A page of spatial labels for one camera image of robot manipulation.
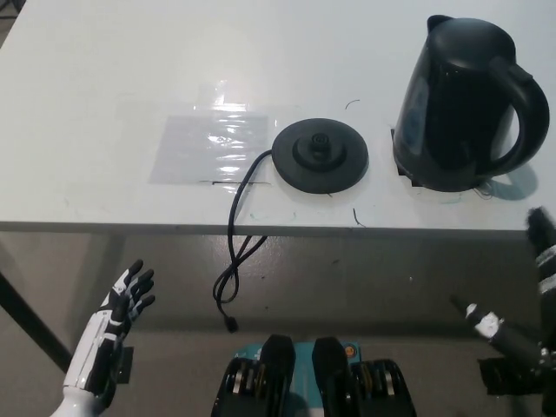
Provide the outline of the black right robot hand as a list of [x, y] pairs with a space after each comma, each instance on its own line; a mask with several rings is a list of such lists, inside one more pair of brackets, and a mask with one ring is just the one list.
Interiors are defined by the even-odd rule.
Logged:
[[555, 388], [555, 222], [542, 207], [526, 218], [526, 237], [538, 271], [540, 331], [526, 331], [508, 319], [456, 295], [450, 302], [473, 331], [507, 359], [539, 376], [544, 388]]

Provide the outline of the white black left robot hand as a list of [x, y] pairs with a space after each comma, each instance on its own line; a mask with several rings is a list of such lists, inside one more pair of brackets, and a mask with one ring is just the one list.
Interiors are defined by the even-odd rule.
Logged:
[[142, 311], [155, 297], [154, 271], [142, 271], [135, 261], [113, 284], [89, 321], [69, 365], [63, 385], [92, 393], [99, 398], [116, 383], [116, 367], [123, 341]]

